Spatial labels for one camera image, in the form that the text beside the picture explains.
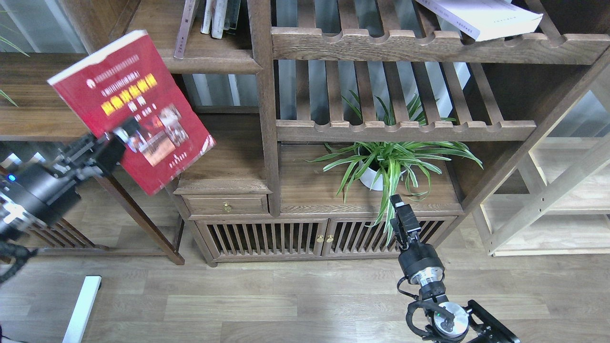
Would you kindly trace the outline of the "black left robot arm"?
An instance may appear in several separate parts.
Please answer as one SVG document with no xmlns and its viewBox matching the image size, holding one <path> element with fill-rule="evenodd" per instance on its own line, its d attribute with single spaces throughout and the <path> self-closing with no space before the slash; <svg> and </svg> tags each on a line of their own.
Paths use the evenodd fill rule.
<svg viewBox="0 0 610 343">
<path fill-rule="evenodd" d="M 1 179 L 1 255 L 14 258 L 1 276 L 6 282 L 37 255 L 16 241 L 32 224 L 55 224 L 80 200 L 76 187 L 94 176 L 109 176 L 140 125 L 129 118 L 111 132 L 89 133 L 59 150 L 49 162 L 35 162 Z"/>
</svg>

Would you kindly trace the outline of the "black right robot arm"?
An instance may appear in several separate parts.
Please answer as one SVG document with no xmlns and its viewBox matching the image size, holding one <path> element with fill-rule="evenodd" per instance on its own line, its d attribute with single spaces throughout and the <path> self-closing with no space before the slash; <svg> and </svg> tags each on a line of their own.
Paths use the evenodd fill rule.
<svg viewBox="0 0 610 343">
<path fill-rule="evenodd" d="M 399 293 L 414 298 L 407 307 L 406 323 L 424 341 L 459 343 L 469 328 L 477 332 L 473 343 L 519 343 L 520 339 L 484 310 L 475 300 L 466 307 L 448 300 L 445 295 L 444 265 L 431 244 L 420 241 L 420 222 L 409 204 L 400 195 L 390 197 L 395 217 L 390 220 L 399 244 L 399 265 L 403 281 L 420 285 L 418 295 L 403 290 Z"/>
</svg>

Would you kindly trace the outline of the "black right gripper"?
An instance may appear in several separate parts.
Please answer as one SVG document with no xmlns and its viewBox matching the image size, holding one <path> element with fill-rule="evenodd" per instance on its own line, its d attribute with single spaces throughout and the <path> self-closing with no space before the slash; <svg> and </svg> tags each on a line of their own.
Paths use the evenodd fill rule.
<svg viewBox="0 0 610 343">
<path fill-rule="evenodd" d="M 425 286 L 444 280 L 444 265 L 433 245 L 420 241 L 421 226 L 411 206 L 406 206 L 399 194 L 390 196 L 389 220 L 399 245 L 399 265 L 409 284 Z"/>
</svg>

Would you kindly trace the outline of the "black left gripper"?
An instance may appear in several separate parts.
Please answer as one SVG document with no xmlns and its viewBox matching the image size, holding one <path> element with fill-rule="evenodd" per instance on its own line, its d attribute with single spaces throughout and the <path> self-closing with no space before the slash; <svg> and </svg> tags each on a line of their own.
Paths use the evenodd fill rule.
<svg viewBox="0 0 610 343">
<path fill-rule="evenodd" d="M 130 117 L 108 132 L 105 140 L 87 134 L 60 150 L 54 161 L 30 163 L 2 177 L 1 228 L 56 223 L 80 200 L 78 185 L 92 176 L 112 174 L 139 128 Z"/>
</svg>

